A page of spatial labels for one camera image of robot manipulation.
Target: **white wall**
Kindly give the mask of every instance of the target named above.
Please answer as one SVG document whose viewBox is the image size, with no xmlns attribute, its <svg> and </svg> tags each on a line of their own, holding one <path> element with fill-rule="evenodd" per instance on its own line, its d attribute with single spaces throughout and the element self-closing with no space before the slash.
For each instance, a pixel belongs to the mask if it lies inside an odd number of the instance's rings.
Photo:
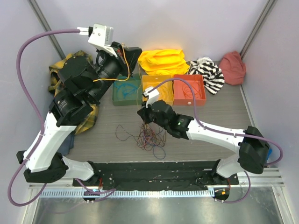
<svg viewBox="0 0 299 224">
<path fill-rule="evenodd" d="M 0 217 L 2 224 L 19 224 L 24 210 L 10 204 L 7 186 L 18 167 L 15 154 L 31 145 L 40 126 L 18 82 L 15 59 L 23 42 L 43 29 L 25 0 L 2 1 L 0 21 Z M 58 60 L 59 56 L 48 38 L 31 44 L 22 57 L 25 84 L 43 115 L 51 99 L 47 92 L 50 81 L 48 66 Z M 27 188 L 21 173 L 13 187 L 14 199 L 24 202 Z"/>
<path fill-rule="evenodd" d="M 241 51 L 267 0 L 37 0 L 52 29 L 114 27 L 114 41 L 183 49 L 187 60 Z M 87 38 L 57 37 L 66 54 L 94 53 Z"/>
<path fill-rule="evenodd" d="M 280 0 L 245 56 L 244 90 L 255 124 L 280 143 L 285 156 L 278 164 L 299 213 L 299 1 Z M 272 159 L 278 157 L 273 148 Z"/>
</svg>

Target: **maroon cloth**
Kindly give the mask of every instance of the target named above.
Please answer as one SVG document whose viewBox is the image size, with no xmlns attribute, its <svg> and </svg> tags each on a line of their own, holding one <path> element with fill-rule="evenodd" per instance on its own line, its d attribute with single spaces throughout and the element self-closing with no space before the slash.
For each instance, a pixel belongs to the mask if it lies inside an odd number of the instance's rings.
<svg viewBox="0 0 299 224">
<path fill-rule="evenodd" d="M 246 66 L 237 51 L 226 54 L 222 58 L 219 68 L 221 68 L 227 84 L 240 85 L 243 83 Z"/>
</svg>

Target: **plaid shirt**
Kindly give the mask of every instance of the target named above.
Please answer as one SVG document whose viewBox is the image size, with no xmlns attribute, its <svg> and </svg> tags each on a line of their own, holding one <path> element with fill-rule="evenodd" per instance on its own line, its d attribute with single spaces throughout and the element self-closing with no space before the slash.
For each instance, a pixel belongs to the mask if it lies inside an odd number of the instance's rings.
<svg viewBox="0 0 299 224">
<path fill-rule="evenodd" d="M 51 85 L 48 87 L 48 91 L 54 94 L 54 96 L 56 96 L 57 93 L 59 93 L 61 90 L 64 89 L 64 84 L 60 81 L 58 77 L 58 71 L 63 68 L 65 61 L 73 56 L 85 56 L 88 62 L 90 64 L 93 64 L 93 59 L 91 55 L 83 51 L 78 51 L 75 54 L 69 54 L 65 59 L 51 65 L 49 67 L 50 75 L 51 75 Z M 84 120 L 77 126 L 77 128 L 75 129 L 75 134 L 80 134 L 95 125 L 95 122 L 97 121 L 97 117 L 99 114 L 99 106 L 98 105 L 90 105 L 90 106 L 93 108 L 93 111 L 90 114 L 88 114 L 84 118 Z"/>
</svg>

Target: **reflective metal surface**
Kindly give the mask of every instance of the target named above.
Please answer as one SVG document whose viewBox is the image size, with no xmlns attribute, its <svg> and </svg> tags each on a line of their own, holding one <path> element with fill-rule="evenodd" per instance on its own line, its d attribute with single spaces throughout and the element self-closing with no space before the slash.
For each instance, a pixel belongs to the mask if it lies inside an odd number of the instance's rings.
<svg viewBox="0 0 299 224">
<path fill-rule="evenodd" d="M 246 193 L 231 189 L 229 200 Z M 81 204 L 80 198 L 41 198 L 34 224 L 282 224 L 272 188 L 252 188 L 242 202 L 221 204 L 207 197 L 108 199 Z"/>
</svg>

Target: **table surface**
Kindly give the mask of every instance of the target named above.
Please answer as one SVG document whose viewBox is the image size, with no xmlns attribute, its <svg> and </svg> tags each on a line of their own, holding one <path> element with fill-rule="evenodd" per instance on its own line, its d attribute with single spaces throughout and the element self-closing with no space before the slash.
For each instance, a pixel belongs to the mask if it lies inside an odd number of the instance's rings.
<svg viewBox="0 0 299 224">
<path fill-rule="evenodd" d="M 139 106 L 113 106 L 112 88 L 101 100 L 100 112 L 95 126 L 84 133 L 76 135 L 74 148 L 68 158 L 77 161 L 93 162 L 125 162 L 125 161 L 159 161 L 153 152 L 140 149 L 133 138 L 120 141 L 115 136 L 117 126 L 122 125 L 132 135 L 138 135 L 142 124 L 137 115 Z M 225 84 L 216 94 L 206 91 L 206 104 L 198 106 L 199 119 L 218 126 L 246 129 L 250 120 L 239 86 Z M 176 113 L 193 116 L 192 106 L 173 106 Z M 119 129 L 119 138 L 125 139 L 127 134 Z M 232 151 L 211 143 L 176 139 L 167 134 L 164 147 L 166 157 L 163 161 L 211 161 L 227 158 Z M 155 148 L 158 157 L 164 154 Z"/>
</svg>

